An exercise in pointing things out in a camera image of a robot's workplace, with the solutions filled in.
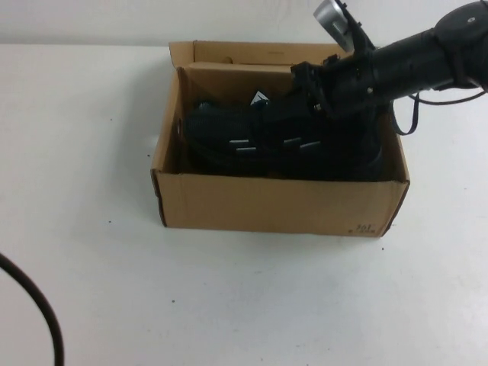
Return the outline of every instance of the wire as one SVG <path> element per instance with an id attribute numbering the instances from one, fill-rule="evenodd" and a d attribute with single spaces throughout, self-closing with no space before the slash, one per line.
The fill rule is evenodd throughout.
<path id="1" fill-rule="evenodd" d="M 453 104 L 466 103 L 467 101 L 473 101 L 474 99 L 483 97 L 485 94 L 486 92 L 482 91 L 481 93 L 473 95 L 472 97 L 465 98 L 465 99 L 458 99 L 456 101 L 426 101 L 424 99 L 419 99 L 419 103 L 427 104 L 427 105 L 453 105 Z M 409 98 L 413 100 L 416 99 L 416 97 L 413 95 L 409 95 Z"/>
<path id="2" fill-rule="evenodd" d="M 16 280 L 16 282 L 26 290 L 30 297 L 32 297 L 32 300 L 34 300 L 37 307 L 39 307 L 40 312 L 43 314 L 44 319 L 47 322 L 47 326 L 49 326 L 51 337 L 53 337 L 54 366 L 64 366 L 63 336 L 53 308 L 49 305 L 49 302 L 36 284 L 19 267 L 1 253 L 0 268 Z"/>

